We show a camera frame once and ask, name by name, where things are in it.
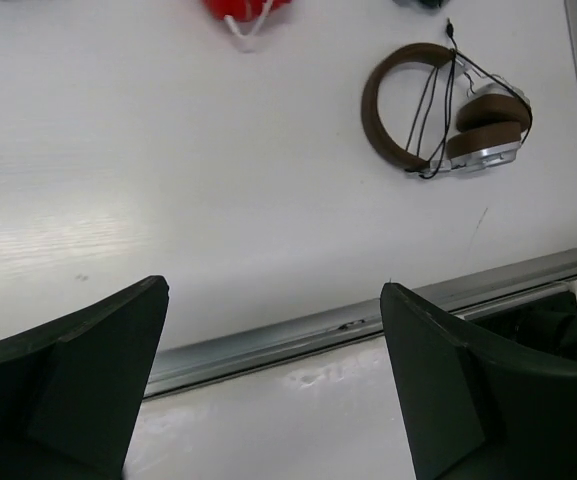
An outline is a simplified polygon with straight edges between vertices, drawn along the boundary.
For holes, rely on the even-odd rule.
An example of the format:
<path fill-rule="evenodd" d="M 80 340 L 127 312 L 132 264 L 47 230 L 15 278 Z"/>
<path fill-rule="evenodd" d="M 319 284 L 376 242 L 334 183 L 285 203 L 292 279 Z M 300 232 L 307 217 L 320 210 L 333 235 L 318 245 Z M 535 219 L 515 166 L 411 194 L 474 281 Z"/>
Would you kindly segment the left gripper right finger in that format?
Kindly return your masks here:
<path fill-rule="evenodd" d="M 397 283 L 382 323 L 420 479 L 577 479 L 577 361 L 454 316 Z"/>

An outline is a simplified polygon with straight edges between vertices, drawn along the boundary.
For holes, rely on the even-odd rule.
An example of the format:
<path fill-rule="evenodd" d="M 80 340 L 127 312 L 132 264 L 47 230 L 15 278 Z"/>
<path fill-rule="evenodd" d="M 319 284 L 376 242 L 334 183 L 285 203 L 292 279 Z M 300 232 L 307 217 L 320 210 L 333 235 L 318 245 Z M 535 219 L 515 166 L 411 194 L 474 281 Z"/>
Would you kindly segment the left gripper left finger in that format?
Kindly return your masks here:
<path fill-rule="evenodd" d="M 0 340 L 0 479 L 121 479 L 169 303 L 155 275 Z"/>

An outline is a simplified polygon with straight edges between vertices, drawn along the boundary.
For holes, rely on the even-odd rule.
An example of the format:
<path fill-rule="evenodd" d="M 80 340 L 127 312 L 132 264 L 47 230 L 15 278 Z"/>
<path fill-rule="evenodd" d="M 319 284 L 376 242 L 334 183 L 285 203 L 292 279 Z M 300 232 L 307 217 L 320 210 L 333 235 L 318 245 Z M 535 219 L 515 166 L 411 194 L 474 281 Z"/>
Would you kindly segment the brown silver headphones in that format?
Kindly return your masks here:
<path fill-rule="evenodd" d="M 450 86 L 463 73 L 462 66 L 474 65 L 456 49 L 412 43 L 395 50 L 373 69 L 362 92 L 361 122 L 369 144 L 383 160 L 429 179 L 440 172 L 478 171 L 516 159 L 533 125 L 532 108 L 523 93 L 490 74 L 485 75 L 490 82 L 474 91 L 457 110 L 457 134 L 443 137 L 437 153 L 424 159 L 395 142 L 379 115 L 379 88 L 388 73 L 409 64 L 428 66 L 430 80 L 446 69 Z"/>

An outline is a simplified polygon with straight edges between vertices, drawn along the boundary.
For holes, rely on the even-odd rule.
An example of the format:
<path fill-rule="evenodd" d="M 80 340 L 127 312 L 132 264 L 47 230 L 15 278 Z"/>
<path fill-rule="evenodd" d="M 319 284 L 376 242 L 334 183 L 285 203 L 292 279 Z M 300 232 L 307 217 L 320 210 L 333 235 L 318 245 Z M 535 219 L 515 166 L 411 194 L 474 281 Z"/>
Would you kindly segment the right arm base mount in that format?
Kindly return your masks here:
<path fill-rule="evenodd" d="M 577 300 L 564 292 L 474 323 L 525 347 L 577 361 Z"/>

